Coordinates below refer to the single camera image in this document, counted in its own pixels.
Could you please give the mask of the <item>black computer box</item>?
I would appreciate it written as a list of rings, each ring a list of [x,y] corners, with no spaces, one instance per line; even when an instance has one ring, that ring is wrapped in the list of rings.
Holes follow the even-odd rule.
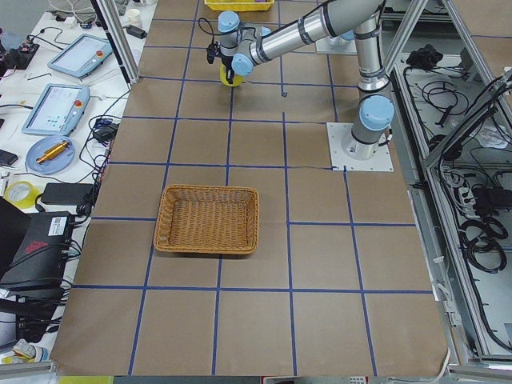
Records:
[[[27,214],[1,199],[1,288],[56,289],[72,247],[75,216],[68,211]]]

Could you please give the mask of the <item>upper teach pendant tablet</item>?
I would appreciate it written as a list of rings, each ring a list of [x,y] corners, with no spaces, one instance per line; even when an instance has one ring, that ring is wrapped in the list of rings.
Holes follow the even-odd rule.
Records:
[[[112,53],[108,40],[82,34],[51,59],[47,66],[72,77],[84,78],[93,73]]]

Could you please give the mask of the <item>teach pendant tablet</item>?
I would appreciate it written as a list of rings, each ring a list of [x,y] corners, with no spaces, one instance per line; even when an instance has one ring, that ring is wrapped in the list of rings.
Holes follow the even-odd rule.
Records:
[[[112,53],[108,40],[82,34],[51,59],[47,66],[72,77],[84,78],[93,73]]]
[[[22,132],[38,136],[69,136],[77,127],[90,100],[90,88],[48,84],[43,90]]]

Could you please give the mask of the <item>aluminium frame post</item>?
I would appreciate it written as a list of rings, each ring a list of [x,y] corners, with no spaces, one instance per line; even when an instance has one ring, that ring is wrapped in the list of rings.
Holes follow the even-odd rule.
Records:
[[[92,1],[91,4],[95,8],[102,28],[112,46],[114,56],[126,83],[130,85],[137,83],[140,78],[140,71],[122,28],[115,1],[98,0]]]

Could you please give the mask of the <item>black power adapter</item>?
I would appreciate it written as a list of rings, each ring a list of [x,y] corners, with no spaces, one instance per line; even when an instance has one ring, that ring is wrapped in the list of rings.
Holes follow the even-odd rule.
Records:
[[[42,192],[41,202],[47,205],[79,205],[92,192],[89,183],[48,183]]]

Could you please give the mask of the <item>yellow-green tape roll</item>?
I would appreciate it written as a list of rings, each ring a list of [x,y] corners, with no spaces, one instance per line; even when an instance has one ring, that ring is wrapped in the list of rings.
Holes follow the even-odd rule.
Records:
[[[17,208],[24,210],[35,205],[40,189],[26,181],[15,182],[9,185],[4,193],[4,199]]]

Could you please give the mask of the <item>black cloth bundle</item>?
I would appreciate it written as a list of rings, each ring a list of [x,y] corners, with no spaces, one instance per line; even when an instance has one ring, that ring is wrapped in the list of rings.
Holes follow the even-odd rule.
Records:
[[[410,53],[406,63],[412,68],[432,70],[443,59],[443,54],[438,52],[431,44]]]

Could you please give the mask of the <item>yellow bin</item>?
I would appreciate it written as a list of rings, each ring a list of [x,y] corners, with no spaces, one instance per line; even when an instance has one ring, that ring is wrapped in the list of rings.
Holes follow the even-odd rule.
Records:
[[[204,4],[214,11],[253,12],[269,10],[274,0],[205,0]]]

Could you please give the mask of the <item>woven wicker basket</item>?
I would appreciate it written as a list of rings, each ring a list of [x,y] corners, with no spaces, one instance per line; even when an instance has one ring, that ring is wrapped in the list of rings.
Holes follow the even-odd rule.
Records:
[[[249,187],[169,185],[154,231],[161,252],[252,254],[258,247],[259,193]]]

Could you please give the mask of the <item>blue plate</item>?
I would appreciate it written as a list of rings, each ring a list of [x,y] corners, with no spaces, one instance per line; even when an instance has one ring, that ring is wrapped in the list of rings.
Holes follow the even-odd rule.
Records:
[[[28,150],[25,165],[37,174],[52,175],[67,168],[75,156],[73,141],[65,136],[45,137]]]

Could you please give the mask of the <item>white paper cup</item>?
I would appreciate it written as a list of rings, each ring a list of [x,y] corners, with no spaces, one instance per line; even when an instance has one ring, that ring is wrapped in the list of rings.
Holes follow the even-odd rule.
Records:
[[[128,21],[131,26],[142,28],[142,16],[139,9],[130,8],[126,11],[125,16],[128,17]]]

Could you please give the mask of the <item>gold metal cylinder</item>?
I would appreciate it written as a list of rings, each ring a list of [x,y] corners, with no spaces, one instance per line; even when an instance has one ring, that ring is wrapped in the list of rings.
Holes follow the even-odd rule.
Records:
[[[47,162],[49,160],[55,159],[57,156],[59,156],[61,153],[63,153],[70,145],[70,142],[68,141],[62,141],[58,144],[55,144],[48,150],[46,150],[43,155],[37,159],[37,164],[42,164],[44,162]]]

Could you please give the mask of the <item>lower teach pendant tablet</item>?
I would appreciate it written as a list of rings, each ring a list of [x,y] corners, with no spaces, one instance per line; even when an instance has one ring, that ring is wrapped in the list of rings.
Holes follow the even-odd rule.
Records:
[[[43,90],[22,132],[38,136],[69,136],[77,127],[90,100],[90,88],[48,84]]]

